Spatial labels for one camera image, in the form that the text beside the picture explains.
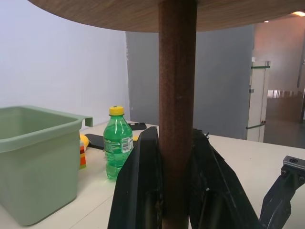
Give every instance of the green plastic bottle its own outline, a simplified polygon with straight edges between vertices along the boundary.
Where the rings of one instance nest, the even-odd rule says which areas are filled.
[[[104,130],[104,146],[107,157],[106,173],[116,179],[133,148],[132,129],[124,119],[124,108],[109,108],[110,121]]]

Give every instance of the floor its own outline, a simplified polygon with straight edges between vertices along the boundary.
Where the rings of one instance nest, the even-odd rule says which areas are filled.
[[[300,123],[302,104],[302,95],[269,98],[264,142],[305,148],[305,123]]]

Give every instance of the bottle label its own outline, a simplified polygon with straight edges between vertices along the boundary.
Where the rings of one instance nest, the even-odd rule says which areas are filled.
[[[132,137],[123,139],[106,139],[104,138],[105,151],[112,154],[128,153],[133,148]]]

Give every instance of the table leg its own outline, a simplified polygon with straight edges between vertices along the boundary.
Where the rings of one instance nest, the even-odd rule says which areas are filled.
[[[188,162],[192,148],[196,0],[159,3],[160,150],[163,229],[188,227]]]

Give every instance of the white wall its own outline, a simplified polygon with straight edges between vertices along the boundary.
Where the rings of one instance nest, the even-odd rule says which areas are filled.
[[[26,0],[0,0],[0,107],[31,104],[130,119],[125,32],[78,24]]]
[[[269,90],[303,91],[305,71],[300,74],[305,18],[296,17],[255,25],[254,57],[271,61]]]

